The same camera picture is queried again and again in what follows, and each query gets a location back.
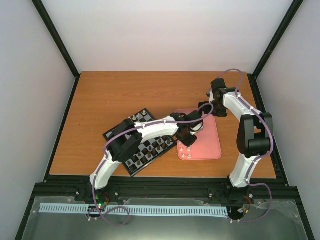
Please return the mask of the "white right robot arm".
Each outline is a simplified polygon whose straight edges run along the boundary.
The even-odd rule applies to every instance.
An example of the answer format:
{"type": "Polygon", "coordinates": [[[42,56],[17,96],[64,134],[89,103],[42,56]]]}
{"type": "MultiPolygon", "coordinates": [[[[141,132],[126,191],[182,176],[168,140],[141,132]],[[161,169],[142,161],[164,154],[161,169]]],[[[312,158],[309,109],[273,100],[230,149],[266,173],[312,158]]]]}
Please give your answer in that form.
{"type": "Polygon", "coordinates": [[[251,106],[235,87],[226,87],[223,78],[211,82],[209,101],[200,102],[201,115],[226,117],[230,111],[238,120],[236,145],[238,160],[227,177],[222,196],[228,203],[238,203],[249,194],[251,176],[259,161],[274,149],[273,117],[251,106]]]}

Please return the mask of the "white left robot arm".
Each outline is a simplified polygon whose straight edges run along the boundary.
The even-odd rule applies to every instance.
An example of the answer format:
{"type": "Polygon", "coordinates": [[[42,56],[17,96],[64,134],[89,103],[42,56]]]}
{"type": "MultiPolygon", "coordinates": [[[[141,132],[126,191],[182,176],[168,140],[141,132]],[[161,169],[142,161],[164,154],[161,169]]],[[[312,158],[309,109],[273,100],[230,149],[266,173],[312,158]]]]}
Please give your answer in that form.
{"type": "Polygon", "coordinates": [[[118,166],[131,159],[146,141],[168,136],[177,138],[187,147],[191,146],[197,140],[195,134],[204,127],[204,119],[199,111],[194,110],[187,115],[175,112],[149,122],[124,120],[104,145],[104,156],[89,177],[91,185],[87,188],[86,195],[92,201],[101,200],[104,188],[118,166]]]}

